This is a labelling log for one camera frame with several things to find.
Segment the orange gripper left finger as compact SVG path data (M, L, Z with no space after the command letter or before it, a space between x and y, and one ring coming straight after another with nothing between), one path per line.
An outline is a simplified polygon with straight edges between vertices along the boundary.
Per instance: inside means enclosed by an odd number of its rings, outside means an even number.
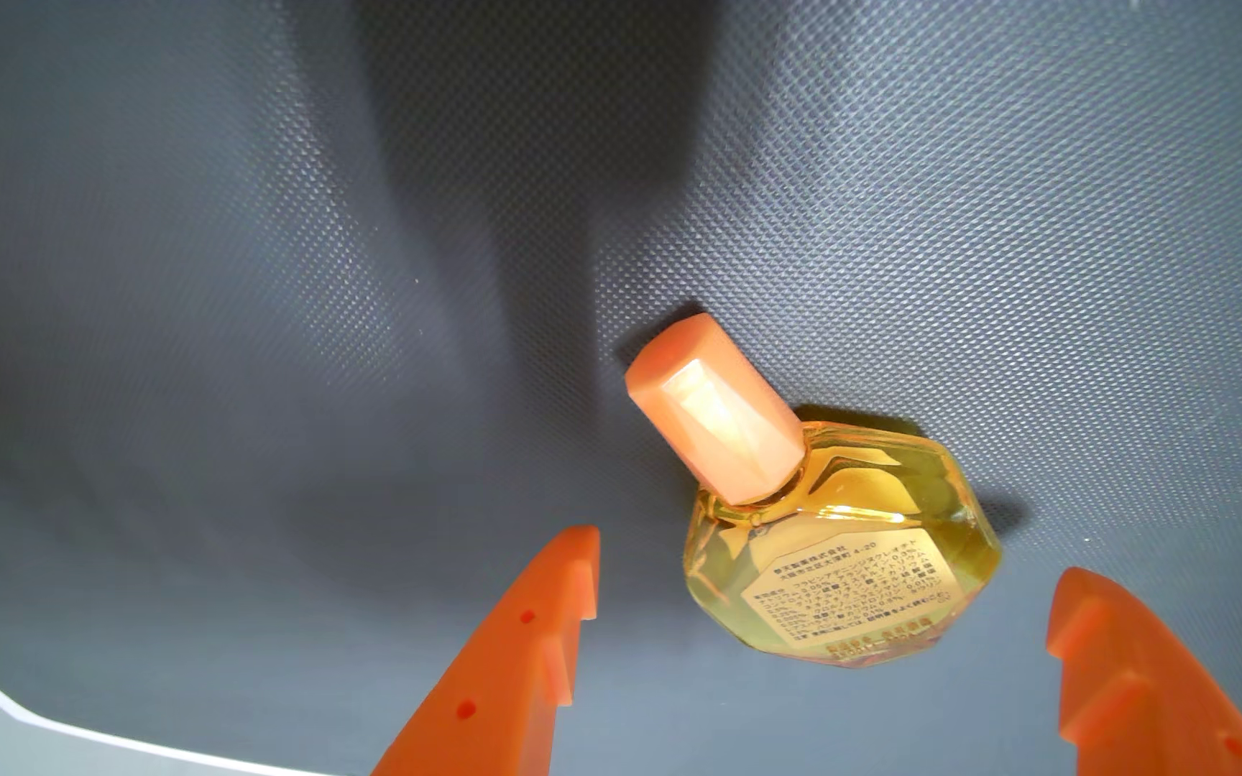
M546 775L579 627L597 613L600 531L568 526L532 559L384 752L374 775Z

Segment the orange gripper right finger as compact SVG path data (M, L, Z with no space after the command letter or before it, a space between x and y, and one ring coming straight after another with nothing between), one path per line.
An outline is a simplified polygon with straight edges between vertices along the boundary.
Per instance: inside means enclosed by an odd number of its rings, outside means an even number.
M1120 584L1069 567L1049 606L1059 738L1077 775L1242 775L1242 713Z

